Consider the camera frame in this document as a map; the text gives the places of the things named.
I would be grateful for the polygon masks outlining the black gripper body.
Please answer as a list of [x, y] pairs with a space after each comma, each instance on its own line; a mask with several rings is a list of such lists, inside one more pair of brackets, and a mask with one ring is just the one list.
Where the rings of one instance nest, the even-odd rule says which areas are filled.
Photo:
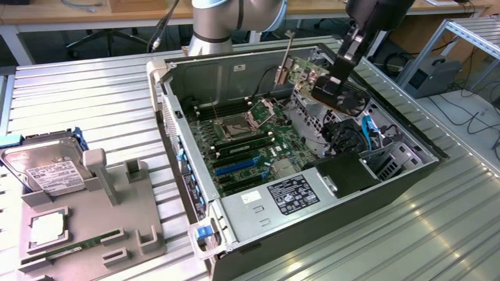
[[346, 11], [364, 32], [398, 28], [415, 0], [348, 0]]

